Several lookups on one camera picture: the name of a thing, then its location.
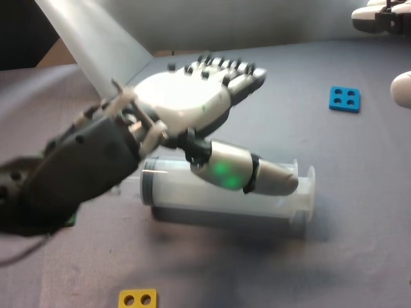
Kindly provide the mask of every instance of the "gray tablecloth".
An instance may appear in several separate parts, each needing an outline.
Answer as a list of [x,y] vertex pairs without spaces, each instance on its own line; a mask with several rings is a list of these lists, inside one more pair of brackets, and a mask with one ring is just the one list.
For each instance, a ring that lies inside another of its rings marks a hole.
[[[411,110],[389,93],[411,69],[411,43],[382,37],[224,54],[256,62],[268,77],[213,137],[271,161],[296,158],[302,174],[315,166],[305,240],[160,223],[132,194],[108,194],[44,249],[0,269],[1,307],[117,307],[120,290],[151,287],[162,308],[411,307]],[[156,58],[132,83],[195,58]],[[328,108],[333,85],[360,89],[359,114]],[[75,65],[0,73],[0,159],[37,153],[96,101]],[[36,240],[3,236],[0,257]]]

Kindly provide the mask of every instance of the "wire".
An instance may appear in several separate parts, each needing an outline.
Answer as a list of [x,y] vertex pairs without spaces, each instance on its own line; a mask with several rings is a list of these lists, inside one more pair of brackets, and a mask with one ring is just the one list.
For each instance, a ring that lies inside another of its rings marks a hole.
[[7,266],[14,265],[14,264],[24,260],[25,258],[29,257],[33,253],[37,252],[45,244],[47,244],[50,241],[50,239],[53,238],[53,236],[57,233],[57,231],[55,231],[53,233],[46,234],[40,241],[35,243],[33,246],[23,250],[21,253],[18,253],[17,255],[14,255],[13,257],[10,257],[8,259],[1,260],[0,261],[0,268],[5,268]]

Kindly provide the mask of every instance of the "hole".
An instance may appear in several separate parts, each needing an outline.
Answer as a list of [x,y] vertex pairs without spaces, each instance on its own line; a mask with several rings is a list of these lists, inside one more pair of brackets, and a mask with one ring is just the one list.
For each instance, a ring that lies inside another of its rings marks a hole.
[[151,301],[152,301],[152,298],[148,294],[145,294],[141,297],[141,303],[143,305],[148,305]]
[[10,178],[12,178],[13,181],[19,181],[21,180],[21,174],[18,171],[13,171],[10,173]]
[[84,137],[83,136],[76,136],[76,142],[79,144],[83,144],[84,143]]
[[8,196],[8,190],[6,186],[0,186],[0,200],[5,200],[7,199]]
[[124,297],[124,304],[126,306],[131,306],[132,304],[134,304],[134,297],[132,295],[127,295],[126,297]]

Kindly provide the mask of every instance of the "gray wall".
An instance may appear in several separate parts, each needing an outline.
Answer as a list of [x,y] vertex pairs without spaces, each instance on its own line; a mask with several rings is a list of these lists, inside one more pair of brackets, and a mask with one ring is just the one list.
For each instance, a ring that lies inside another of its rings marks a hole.
[[95,0],[149,51],[224,50],[364,36],[367,0]]

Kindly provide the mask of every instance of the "green light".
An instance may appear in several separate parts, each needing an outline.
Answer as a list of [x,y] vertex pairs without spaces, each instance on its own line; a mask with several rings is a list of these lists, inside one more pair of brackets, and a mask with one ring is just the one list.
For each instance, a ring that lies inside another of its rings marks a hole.
[[230,176],[223,182],[226,188],[238,188],[241,185],[240,178],[238,176]]
[[229,165],[219,162],[217,165],[214,166],[213,172],[216,175],[226,175],[230,171]]

